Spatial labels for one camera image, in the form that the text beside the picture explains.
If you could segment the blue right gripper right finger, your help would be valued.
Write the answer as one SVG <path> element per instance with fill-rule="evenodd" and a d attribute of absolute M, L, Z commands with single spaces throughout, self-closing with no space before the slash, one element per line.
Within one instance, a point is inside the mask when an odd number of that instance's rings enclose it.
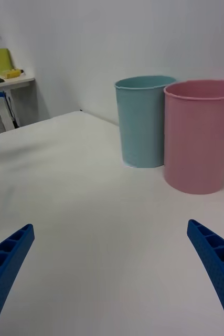
<path fill-rule="evenodd" d="M 194 219 L 188 222 L 187 236 L 204 265 L 224 310 L 224 239 Z"/>

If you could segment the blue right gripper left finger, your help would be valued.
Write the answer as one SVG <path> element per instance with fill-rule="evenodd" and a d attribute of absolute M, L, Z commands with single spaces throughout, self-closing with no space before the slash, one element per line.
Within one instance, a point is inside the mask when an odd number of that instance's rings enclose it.
<path fill-rule="evenodd" d="M 33 225 L 27 224 L 0 243 L 0 313 L 34 239 Z"/>

